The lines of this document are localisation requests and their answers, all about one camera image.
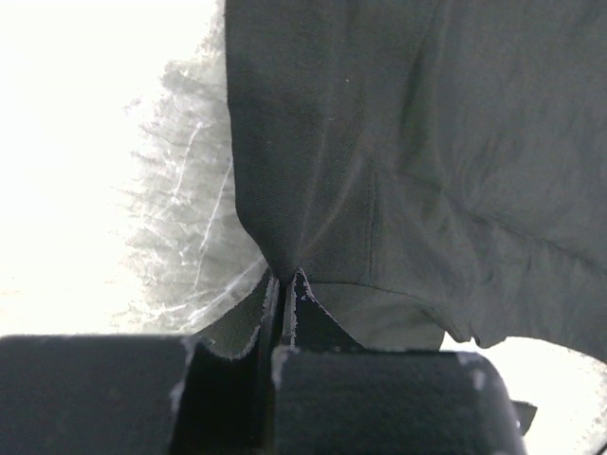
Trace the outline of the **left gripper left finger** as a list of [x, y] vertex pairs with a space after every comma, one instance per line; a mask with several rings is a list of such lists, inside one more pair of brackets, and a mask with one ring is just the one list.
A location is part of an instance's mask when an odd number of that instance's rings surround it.
[[5, 454], [256, 454], [283, 296], [266, 273], [193, 335], [5, 336]]

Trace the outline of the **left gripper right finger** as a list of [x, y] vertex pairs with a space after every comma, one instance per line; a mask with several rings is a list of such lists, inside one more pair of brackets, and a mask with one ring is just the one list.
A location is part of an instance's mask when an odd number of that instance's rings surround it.
[[485, 357], [354, 341], [297, 272], [272, 354], [277, 454], [522, 454], [535, 407]]

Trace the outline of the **black long sleeve shirt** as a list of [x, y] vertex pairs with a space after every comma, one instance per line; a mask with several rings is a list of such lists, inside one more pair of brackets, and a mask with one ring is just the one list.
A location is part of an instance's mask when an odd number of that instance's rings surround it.
[[602, 1], [229, 1], [240, 222], [358, 342], [606, 357]]

